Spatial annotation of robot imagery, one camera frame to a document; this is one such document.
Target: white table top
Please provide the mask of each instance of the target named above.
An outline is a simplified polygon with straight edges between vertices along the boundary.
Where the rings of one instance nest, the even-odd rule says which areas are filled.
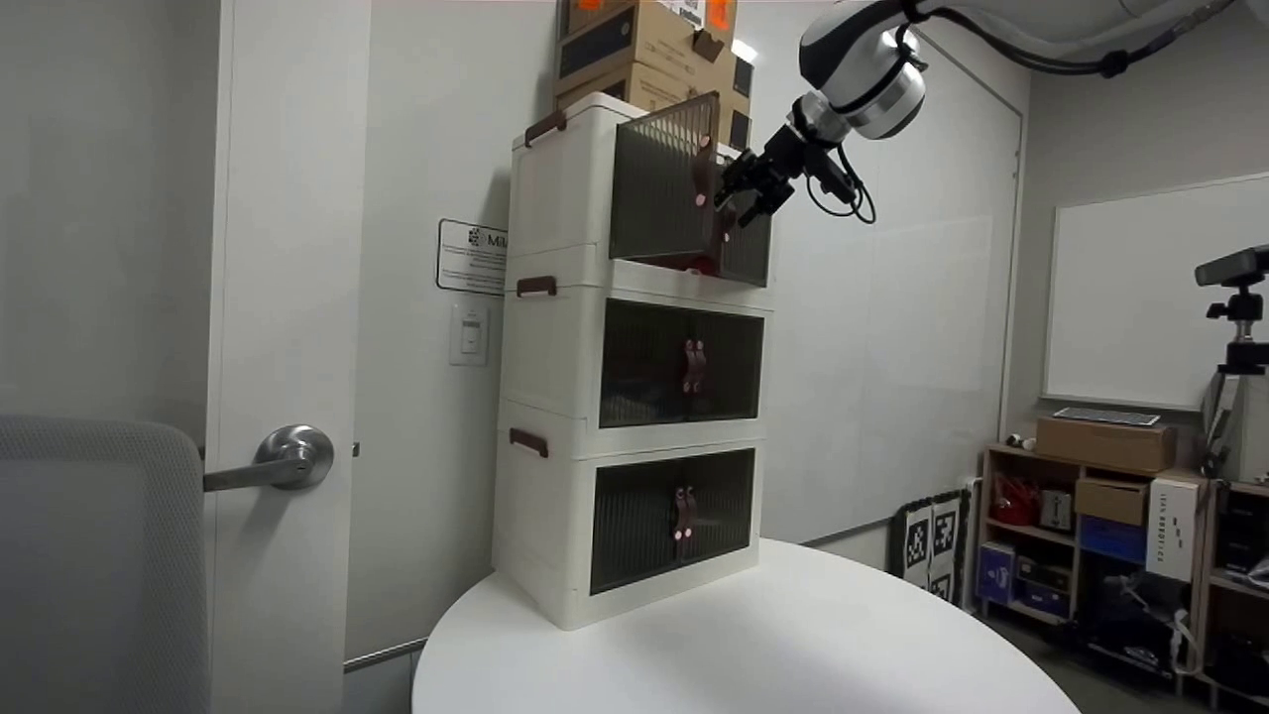
[[[762,544],[756,567],[558,630],[504,579],[431,630],[415,714],[1070,714],[1070,700],[971,614],[850,559]]]

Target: door handle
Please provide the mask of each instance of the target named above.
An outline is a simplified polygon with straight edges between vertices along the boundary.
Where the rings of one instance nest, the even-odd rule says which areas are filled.
[[[332,442],[312,423],[279,429],[246,470],[207,471],[201,491],[279,488],[307,491],[329,475]]]

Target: door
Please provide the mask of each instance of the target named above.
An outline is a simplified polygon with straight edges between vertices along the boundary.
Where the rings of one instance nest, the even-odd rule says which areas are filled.
[[[0,3],[0,414],[336,447],[201,499],[213,714],[343,709],[367,66],[368,0]]]

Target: wall sign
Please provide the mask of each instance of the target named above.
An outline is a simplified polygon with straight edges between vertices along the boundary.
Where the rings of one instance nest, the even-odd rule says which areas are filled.
[[[472,221],[438,221],[438,287],[456,292],[504,292],[509,232]]]

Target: white cabinet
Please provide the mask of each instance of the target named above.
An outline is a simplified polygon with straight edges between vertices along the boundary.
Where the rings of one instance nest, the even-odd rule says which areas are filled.
[[[594,94],[515,148],[495,570],[558,627],[754,565],[771,232],[717,239],[689,120]]]

